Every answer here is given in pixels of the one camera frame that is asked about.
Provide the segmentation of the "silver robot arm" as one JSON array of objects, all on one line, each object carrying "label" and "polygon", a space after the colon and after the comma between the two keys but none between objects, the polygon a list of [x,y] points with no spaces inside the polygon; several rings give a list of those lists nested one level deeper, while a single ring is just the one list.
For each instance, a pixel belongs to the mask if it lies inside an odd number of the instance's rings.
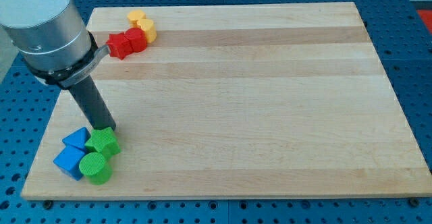
[{"label": "silver robot arm", "polygon": [[29,70],[70,88],[87,79],[109,47],[99,47],[73,0],[1,0],[1,27]]}]

